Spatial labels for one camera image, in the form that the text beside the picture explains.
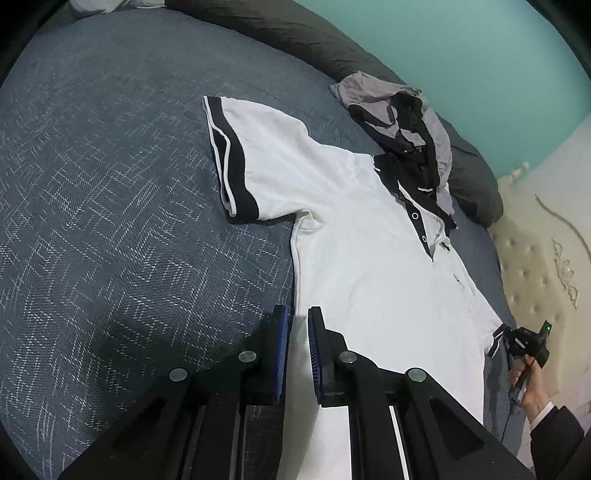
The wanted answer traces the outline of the person's right hand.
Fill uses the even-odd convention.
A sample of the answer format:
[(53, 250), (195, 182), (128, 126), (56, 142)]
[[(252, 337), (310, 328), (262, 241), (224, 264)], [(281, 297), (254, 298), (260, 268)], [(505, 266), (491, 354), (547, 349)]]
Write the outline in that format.
[(533, 425), (541, 414), (546, 415), (554, 405), (546, 393), (542, 369), (534, 357), (526, 355), (515, 361), (508, 376), (509, 384), (514, 386), (526, 370), (530, 372), (530, 378), (519, 406), (525, 411), (530, 424)]

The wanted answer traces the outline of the dark sleeve right forearm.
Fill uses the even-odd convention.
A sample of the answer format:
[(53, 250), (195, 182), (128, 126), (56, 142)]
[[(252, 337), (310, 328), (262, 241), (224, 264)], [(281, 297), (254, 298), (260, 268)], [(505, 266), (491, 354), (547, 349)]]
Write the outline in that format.
[(590, 431), (567, 407), (552, 403), (531, 426), (531, 455), (537, 479), (589, 479)]

